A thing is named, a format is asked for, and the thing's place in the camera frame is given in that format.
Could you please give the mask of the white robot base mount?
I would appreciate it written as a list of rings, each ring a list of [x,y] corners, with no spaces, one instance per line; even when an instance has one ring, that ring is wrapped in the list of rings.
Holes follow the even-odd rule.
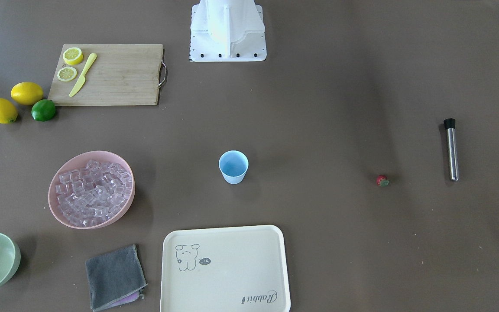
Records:
[[[192,6],[190,31],[192,62],[267,58],[263,8],[253,0],[201,0]]]

